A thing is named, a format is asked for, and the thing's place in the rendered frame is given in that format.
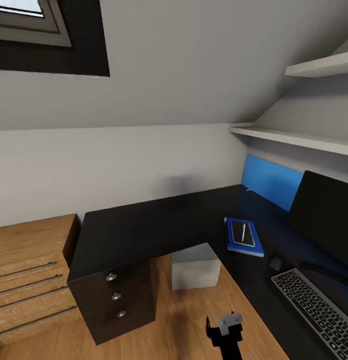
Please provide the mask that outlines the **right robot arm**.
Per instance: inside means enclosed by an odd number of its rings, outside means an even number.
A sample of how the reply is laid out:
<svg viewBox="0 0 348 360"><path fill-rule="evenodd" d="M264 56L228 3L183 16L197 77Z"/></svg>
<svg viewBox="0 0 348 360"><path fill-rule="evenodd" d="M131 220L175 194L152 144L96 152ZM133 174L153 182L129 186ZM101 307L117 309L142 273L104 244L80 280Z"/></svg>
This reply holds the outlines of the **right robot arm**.
<svg viewBox="0 0 348 360"><path fill-rule="evenodd" d="M206 317L206 336L211 338L214 347L220 346L223 360L242 360L237 342L243 340L241 331L243 330L241 314L227 315L219 318L219 327L209 326L209 318Z"/></svg>

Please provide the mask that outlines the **notebook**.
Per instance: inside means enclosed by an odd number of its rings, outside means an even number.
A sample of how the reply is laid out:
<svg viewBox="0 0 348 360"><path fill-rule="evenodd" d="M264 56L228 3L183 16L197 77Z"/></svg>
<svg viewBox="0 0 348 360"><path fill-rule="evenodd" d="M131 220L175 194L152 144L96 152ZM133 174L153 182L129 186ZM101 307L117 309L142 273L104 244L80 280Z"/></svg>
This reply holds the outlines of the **notebook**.
<svg viewBox="0 0 348 360"><path fill-rule="evenodd" d="M244 224L245 224L245 233L244 233L244 239L242 240ZM251 226L249 223L232 220L231 227L232 227L232 236L234 243L246 245L250 247L255 246L253 234L251 231Z"/></svg>

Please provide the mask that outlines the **mouse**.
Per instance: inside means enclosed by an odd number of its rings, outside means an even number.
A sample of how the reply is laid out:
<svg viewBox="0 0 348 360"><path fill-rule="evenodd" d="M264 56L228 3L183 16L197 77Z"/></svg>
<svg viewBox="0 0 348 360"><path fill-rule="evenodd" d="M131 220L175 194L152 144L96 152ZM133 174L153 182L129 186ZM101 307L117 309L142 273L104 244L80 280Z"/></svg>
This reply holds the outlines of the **mouse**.
<svg viewBox="0 0 348 360"><path fill-rule="evenodd" d="M282 266L282 261L281 261L279 258L277 258L277 257L272 257L272 258L269 260L268 265L269 265L272 269L274 269L274 270L276 270L276 271L279 271L280 268L281 268L281 266Z"/></svg>

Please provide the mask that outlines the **keyboard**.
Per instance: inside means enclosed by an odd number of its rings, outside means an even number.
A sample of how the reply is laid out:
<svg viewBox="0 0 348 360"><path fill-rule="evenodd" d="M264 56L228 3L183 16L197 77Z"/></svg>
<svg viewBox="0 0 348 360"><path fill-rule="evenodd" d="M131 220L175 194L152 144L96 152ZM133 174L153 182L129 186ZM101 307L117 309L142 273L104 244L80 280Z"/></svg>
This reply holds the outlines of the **keyboard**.
<svg viewBox="0 0 348 360"><path fill-rule="evenodd" d="M348 360L348 316L296 268L270 279L338 360Z"/></svg>

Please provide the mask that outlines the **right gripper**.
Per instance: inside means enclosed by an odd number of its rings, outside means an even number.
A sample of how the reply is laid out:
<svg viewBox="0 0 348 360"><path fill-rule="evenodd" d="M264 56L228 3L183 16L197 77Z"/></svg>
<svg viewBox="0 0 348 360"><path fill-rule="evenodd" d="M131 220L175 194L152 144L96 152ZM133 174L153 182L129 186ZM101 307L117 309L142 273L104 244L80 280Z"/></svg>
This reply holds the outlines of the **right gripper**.
<svg viewBox="0 0 348 360"><path fill-rule="evenodd" d="M235 347L239 348L237 342L241 342L243 340L241 331L243 330L242 324L235 324L228 327L229 334L222 335L220 327L212 328L209 326L209 318L206 317L206 336L211 338L212 345L214 347L220 346L220 350L223 353L227 347Z"/></svg>

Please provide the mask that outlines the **folder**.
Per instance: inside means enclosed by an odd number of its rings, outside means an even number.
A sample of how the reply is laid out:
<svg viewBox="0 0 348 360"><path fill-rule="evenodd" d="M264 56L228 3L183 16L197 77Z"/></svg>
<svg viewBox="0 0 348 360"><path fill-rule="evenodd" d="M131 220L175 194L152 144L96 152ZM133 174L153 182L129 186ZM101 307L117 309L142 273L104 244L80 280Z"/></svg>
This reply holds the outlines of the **folder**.
<svg viewBox="0 0 348 360"><path fill-rule="evenodd" d="M253 237L255 246L249 246L249 245L244 245L244 244L239 244L239 243L234 242L232 221L246 223L246 224L250 225L250 230L252 233L252 237ZM226 237L226 243L227 243L228 250L238 252L238 253L248 254L248 255L257 255L258 257L264 256L262 245L260 243L257 231L256 231L255 226L252 221L225 217L224 225L225 225L225 233L226 233L225 237Z"/></svg>

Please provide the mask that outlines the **monitor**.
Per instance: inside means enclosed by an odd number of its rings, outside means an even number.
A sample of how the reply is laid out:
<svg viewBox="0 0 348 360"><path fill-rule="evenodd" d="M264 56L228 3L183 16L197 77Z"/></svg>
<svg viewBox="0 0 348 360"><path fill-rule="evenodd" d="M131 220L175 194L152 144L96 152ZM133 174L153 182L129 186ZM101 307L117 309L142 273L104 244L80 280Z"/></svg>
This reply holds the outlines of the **monitor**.
<svg viewBox="0 0 348 360"><path fill-rule="evenodd" d="M286 223L348 265L348 182L306 170ZM348 282L336 271L302 262Z"/></svg>

